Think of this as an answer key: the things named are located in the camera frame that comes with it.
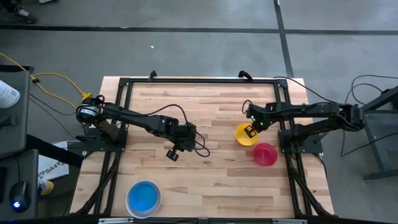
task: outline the blue plastic bowl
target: blue plastic bowl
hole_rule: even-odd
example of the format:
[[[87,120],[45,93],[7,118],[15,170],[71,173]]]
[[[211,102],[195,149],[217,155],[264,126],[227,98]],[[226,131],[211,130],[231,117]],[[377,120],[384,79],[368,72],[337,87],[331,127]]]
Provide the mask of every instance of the blue plastic bowl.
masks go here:
[[[136,218],[148,218],[156,213],[161,201],[159,187],[152,181],[141,180],[127,192],[126,208]]]

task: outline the yellow bowl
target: yellow bowl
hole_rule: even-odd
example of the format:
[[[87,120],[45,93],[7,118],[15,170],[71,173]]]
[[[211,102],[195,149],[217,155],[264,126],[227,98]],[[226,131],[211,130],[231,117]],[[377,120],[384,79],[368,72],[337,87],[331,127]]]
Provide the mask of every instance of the yellow bowl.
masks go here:
[[[242,146],[252,146],[254,145],[258,139],[259,135],[255,135],[253,138],[250,138],[248,134],[244,131],[244,129],[247,126],[250,126],[250,123],[244,123],[240,124],[236,129],[235,129],[235,138],[236,140],[242,145]]]

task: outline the wooden tabletop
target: wooden tabletop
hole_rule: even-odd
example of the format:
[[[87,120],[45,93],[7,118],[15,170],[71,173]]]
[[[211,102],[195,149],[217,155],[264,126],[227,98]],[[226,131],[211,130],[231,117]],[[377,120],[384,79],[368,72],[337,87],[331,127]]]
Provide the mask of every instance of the wooden tabletop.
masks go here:
[[[115,101],[119,78],[104,77],[100,94],[106,101]],[[293,104],[308,103],[303,87],[290,80],[288,84]],[[235,127],[250,122],[241,112],[246,99],[257,105],[274,102],[274,87],[248,83],[135,83],[130,110],[149,113],[168,104],[179,104],[189,122],[204,135],[211,156],[202,158],[194,152],[179,152],[178,161],[173,162],[165,156],[171,142],[130,126],[127,148],[119,166],[112,216],[130,216],[125,205],[127,191],[138,180],[151,180],[162,192],[156,217],[293,217],[285,157],[280,153],[277,138],[279,124],[263,131],[259,138],[259,142],[272,144],[278,152],[278,160],[271,167],[257,165],[252,156],[254,148],[241,146],[235,140]],[[178,108],[167,108],[159,114],[183,121]],[[312,119],[295,121],[308,124]],[[95,152],[83,161],[71,212],[81,208],[97,187],[103,157],[103,152]],[[303,163],[308,187],[324,208],[333,213],[321,162],[312,154],[303,154]],[[101,209],[107,194],[105,189]],[[298,195],[304,212],[299,190]]]

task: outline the gray floor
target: gray floor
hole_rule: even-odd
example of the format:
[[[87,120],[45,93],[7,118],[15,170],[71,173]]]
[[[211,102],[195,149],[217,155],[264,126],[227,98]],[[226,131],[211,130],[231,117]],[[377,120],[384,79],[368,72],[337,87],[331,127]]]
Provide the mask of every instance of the gray floor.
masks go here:
[[[73,26],[277,28],[272,0],[59,0],[25,2],[41,24]],[[287,29],[398,29],[397,1],[280,0]],[[0,21],[16,22],[4,11]],[[344,101],[351,80],[364,74],[398,77],[398,36],[288,35],[295,77],[319,94]],[[62,73],[82,90],[98,94],[105,75],[236,76],[286,75],[278,34],[199,34],[156,32],[58,32],[0,30],[0,51],[36,72]],[[0,58],[0,64],[9,63]],[[363,78],[386,89],[398,80]],[[80,102],[75,89],[57,77],[43,77],[48,90]],[[379,93],[369,86],[355,90],[362,101]],[[72,109],[35,86],[32,93],[64,112]],[[311,102],[320,101],[309,93]],[[82,130],[74,116],[57,114],[73,134]],[[46,113],[30,105],[29,132],[46,141],[72,140]],[[365,133],[348,133],[345,150],[368,142]],[[377,171],[369,147],[340,158],[341,132],[322,141],[335,213],[341,217],[397,222],[398,178],[364,182]],[[59,199],[62,213],[67,198]],[[52,207],[54,202],[47,203]]]

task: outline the black mouse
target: black mouse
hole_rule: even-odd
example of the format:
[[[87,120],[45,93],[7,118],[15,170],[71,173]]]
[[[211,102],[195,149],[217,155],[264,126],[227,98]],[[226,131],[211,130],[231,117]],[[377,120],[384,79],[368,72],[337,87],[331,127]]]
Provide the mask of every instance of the black mouse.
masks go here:
[[[30,197],[26,181],[19,181],[11,187],[10,203],[15,212],[23,212],[29,208]]]

